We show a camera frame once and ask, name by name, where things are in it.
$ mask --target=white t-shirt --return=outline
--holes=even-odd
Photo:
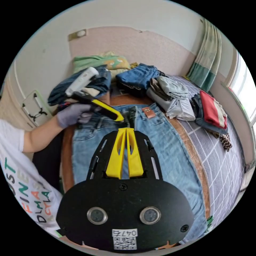
[[[45,231],[59,237],[56,215],[62,195],[39,175],[22,153],[24,133],[0,119],[0,164],[4,176],[27,214]]]

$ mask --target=red folded cloth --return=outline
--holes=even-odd
[[[227,114],[219,102],[204,91],[200,91],[200,97],[205,121],[216,127],[226,129]]]

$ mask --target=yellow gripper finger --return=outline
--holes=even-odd
[[[133,128],[126,128],[129,178],[143,175],[143,167]]]
[[[124,120],[124,117],[122,116],[122,114],[121,114],[119,111],[117,111],[117,110],[114,109],[113,107],[107,105],[106,103],[104,103],[104,102],[102,102],[102,101],[99,101],[99,100],[97,100],[97,99],[92,100],[92,102],[95,103],[95,104],[97,104],[97,105],[99,105],[100,107],[103,107],[103,108],[105,108],[106,110],[109,110],[109,111],[113,112],[114,114],[116,114],[116,115],[117,115],[117,118],[116,118],[115,121],[123,121],[123,120]]]
[[[122,177],[123,157],[125,154],[125,135],[126,128],[118,129],[117,137],[106,170],[106,175],[108,177],[118,179],[121,179]]]

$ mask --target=person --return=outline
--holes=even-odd
[[[39,174],[23,153],[45,149],[70,125],[86,124],[92,115],[89,110],[90,105],[72,104],[32,131],[15,128],[0,119],[0,164],[6,181],[27,214],[55,237],[59,237],[56,215],[62,194]]]

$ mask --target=blue jeans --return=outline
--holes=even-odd
[[[203,114],[203,104],[202,104],[200,94],[195,94],[194,101],[198,105],[198,113],[196,113],[195,123],[203,128],[210,129],[217,133],[227,134],[228,128],[224,130],[205,121],[204,114]]]
[[[140,63],[138,67],[116,75],[116,79],[122,84],[147,90],[150,86],[150,79],[158,76],[159,71],[155,66]]]
[[[90,84],[87,85],[88,88],[94,88],[100,93],[96,96],[96,98],[101,97],[110,89],[111,84],[111,73],[106,69],[107,65],[102,65],[96,67],[97,71],[99,72],[99,76],[93,80]],[[83,69],[69,78],[65,79],[64,81],[60,82],[50,93],[48,97],[48,104],[50,106],[54,106],[57,104],[62,103],[66,99],[65,91],[67,88],[85,71]]]
[[[156,103],[150,108],[156,117],[148,119],[141,110],[148,105],[123,105],[120,111],[124,123],[114,122],[107,117],[94,116],[90,122],[76,129],[73,136],[73,175],[74,183],[86,180],[91,158],[103,136],[122,127],[132,127],[146,134],[159,158],[163,180],[176,186],[186,196],[193,214],[194,224],[185,237],[185,242],[197,239],[207,228],[202,185],[183,141],[169,123]],[[128,179],[127,151],[123,162],[122,179]]]

